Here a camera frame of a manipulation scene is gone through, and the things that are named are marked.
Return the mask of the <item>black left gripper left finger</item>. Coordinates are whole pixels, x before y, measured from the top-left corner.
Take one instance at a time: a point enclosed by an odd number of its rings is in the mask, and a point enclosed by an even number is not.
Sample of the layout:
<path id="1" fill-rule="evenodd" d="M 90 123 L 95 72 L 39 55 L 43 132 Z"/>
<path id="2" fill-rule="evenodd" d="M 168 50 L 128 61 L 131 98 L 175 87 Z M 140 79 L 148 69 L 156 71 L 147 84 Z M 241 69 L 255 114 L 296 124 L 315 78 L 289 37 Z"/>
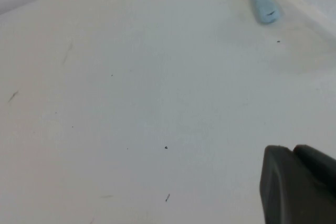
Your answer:
<path id="1" fill-rule="evenodd" d="M 334 224 L 335 180 L 316 178 L 293 150 L 265 148 L 259 184 L 265 223 Z"/>

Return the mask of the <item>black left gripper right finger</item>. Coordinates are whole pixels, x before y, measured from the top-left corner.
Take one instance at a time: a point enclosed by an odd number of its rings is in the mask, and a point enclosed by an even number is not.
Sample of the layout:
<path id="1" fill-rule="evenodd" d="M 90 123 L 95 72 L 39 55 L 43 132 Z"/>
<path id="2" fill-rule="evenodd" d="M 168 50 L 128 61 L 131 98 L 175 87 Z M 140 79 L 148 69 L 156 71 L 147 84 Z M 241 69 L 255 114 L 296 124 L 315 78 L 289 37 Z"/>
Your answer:
<path id="1" fill-rule="evenodd" d="M 297 145 L 293 152 L 319 180 L 335 180 L 335 159 L 309 146 Z"/>

